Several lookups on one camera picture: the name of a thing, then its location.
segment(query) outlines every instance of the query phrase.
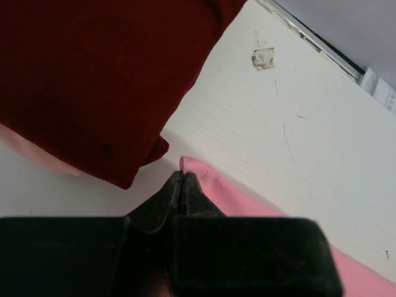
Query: gray wall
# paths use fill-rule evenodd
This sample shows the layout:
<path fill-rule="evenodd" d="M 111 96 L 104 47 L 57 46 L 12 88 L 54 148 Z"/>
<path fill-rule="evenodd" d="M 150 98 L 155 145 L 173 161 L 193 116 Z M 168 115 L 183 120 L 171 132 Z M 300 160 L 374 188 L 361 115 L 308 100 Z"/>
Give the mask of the gray wall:
<path fill-rule="evenodd" d="M 396 0 L 275 0 L 396 88 Z"/>

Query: dark spot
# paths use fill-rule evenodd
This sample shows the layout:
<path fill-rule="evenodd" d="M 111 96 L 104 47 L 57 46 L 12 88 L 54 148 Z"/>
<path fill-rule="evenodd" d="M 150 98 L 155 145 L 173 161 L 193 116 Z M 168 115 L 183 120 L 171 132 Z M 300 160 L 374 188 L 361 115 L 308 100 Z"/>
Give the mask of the dark spot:
<path fill-rule="evenodd" d="M 109 144 L 102 144 L 101 148 L 102 148 L 103 153 L 105 154 L 107 159 L 109 159 L 109 160 L 114 159 L 114 152 Z"/>

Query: white surface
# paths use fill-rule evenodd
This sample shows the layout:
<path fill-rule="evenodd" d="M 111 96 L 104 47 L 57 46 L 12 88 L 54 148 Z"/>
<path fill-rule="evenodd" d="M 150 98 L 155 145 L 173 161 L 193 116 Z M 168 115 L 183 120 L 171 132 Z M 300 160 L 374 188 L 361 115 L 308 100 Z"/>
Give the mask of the white surface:
<path fill-rule="evenodd" d="M 275 68 L 254 68 L 260 48 L 275 48 Z M 336 247 L 396 282 L 396 117 L 254 1 L 162 135 L 170 151 L 128 191 L 47 173 L 0 145 L 0 216 L 123 215 L 189 155 L 317 220 Z"/>
<path fill-rule="evenodd" d="M 395 0 L 274 0 L 396 88 Z"/>

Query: white table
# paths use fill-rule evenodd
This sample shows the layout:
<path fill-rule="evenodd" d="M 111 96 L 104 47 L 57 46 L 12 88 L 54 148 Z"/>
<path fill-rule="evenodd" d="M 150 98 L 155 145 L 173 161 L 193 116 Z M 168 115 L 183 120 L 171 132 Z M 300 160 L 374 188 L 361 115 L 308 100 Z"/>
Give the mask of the white table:
<path fill-rule="evenodd" d="M 272 47 L 275 68 L 256 70 L 253 51 Z M 253 0 L 162 135 L 170 151 L 127 191 L 51 174 L 0 144 L 0 216 L 124 215 L 188 155 L 317 220 L 332 244 L 396 282 L 396 117 Z"/>

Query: stain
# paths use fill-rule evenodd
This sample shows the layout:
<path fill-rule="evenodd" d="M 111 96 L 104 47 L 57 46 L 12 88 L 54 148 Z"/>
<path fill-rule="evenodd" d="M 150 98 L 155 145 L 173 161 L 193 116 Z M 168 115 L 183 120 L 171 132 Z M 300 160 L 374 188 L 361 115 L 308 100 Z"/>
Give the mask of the stain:
<path fill-rule="evenodd" d="M 274 48 L 257 49 L 253 52 L 252 62 L 257 70 L 267 70 L 275 68 L 273 64 Z"/>
<path fill-rule="evenodd" d="M 101 148 L 103 150 L 103 153 L 107 157 L 107 159 L 109 159 L 109 160 L 114 159 L 113 149 L 111 148 L 111 146 L 109 144 L 102 144 Z"/>
<path fill-rule="evenodd" d="M 277 95 L 279 95 L 277 79 L 274 79 L 273 82 L 275 83 L 275 88 L 277 89 Z"/>
<path fill-rule="evenodd" d="M 256 48 L 261 48 L 259 31 L 253 30 L 253 32 L 254 32 L 254 46 L 255 46 Z M 263 43 L 264 45 L 267 45 L 267 40 L 262 40 L 262 43 Z"/>

